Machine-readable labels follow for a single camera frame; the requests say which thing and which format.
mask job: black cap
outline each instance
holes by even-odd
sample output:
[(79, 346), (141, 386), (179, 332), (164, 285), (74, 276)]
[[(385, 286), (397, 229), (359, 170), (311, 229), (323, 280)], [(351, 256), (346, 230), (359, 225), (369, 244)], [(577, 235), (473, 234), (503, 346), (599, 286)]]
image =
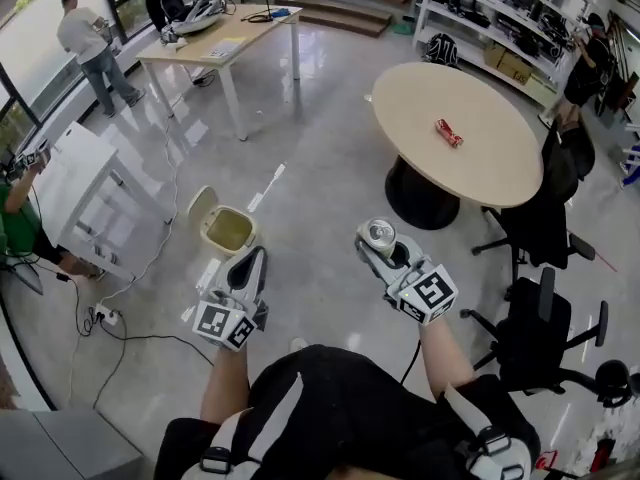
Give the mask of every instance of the black cap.
[(604, 28), (604, 21), (602, 21), (602, 18), (598, 16), (595, 12), (592, 12), (591, 14), (589, 14), (589, 17), (587, 18), (587, 24), (590, 27)]

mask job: paper on table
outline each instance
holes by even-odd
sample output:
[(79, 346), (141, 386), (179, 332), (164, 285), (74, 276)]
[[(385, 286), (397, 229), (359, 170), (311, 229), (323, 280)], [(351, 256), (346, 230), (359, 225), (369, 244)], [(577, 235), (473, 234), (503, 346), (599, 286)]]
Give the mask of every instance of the paper on table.
[(221, 59), (226, 57), (230, 53), (237, 50), (242, 43), (244, 43), (244, 37), (225, 37), (219, 43), (213, 47), (213, 51), (208, 55), (203, 55), (203, 59)]

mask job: red can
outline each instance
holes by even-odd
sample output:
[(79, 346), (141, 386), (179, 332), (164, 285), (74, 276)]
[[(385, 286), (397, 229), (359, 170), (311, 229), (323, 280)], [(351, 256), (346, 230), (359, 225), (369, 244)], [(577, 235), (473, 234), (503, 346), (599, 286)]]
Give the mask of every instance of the red can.
[(452, 148), (457, 148), (463, 144), (462, 137), (453, 133), (451, 126), (444, 119), (438, 119), (436, 121), (436, 130), (442, 135)]

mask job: man in gray shirt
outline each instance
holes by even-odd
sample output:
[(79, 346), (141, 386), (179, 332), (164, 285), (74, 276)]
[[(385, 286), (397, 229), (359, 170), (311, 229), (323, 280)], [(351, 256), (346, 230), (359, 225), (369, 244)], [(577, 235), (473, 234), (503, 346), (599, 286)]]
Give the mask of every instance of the man in gray shirt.
[(127, 105), (133, 107), (146, 91), (139, 91), (127, 82), (109, 45), (98, 34), (96, 29), (103, 27), (105, 21), (87, 7), (78, 9), (78, 0), (62, 0), (62, 7), (64, 18), (58, 26), (58, 41), (66, 52), (76, 54), (76, 60), (102, 103), (105, 115), (113, 117), (116, 110), (105, 87), (103, 73)]

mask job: person in green shirt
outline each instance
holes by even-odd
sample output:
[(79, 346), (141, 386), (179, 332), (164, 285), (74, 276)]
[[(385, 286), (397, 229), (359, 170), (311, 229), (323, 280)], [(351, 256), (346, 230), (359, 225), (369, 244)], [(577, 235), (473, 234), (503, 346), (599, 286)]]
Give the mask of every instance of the person in green shirt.
[[(28, 196), (33, 180), (42, 171), (43, 164), (37, 162), (27, 169), (20, 181), (9, 185), (0, 180), (0, 216), (7, 237), (6, 250), (0, 254), (27, 257), (35, 254), (39, 258), (57, 265), (60, 270), (73, 276), (99, 277), (103, 270), (71, 254), (64, 247), (54, 247), (44, 230)], [(108, 258), (115, 263), (115, 255)]]

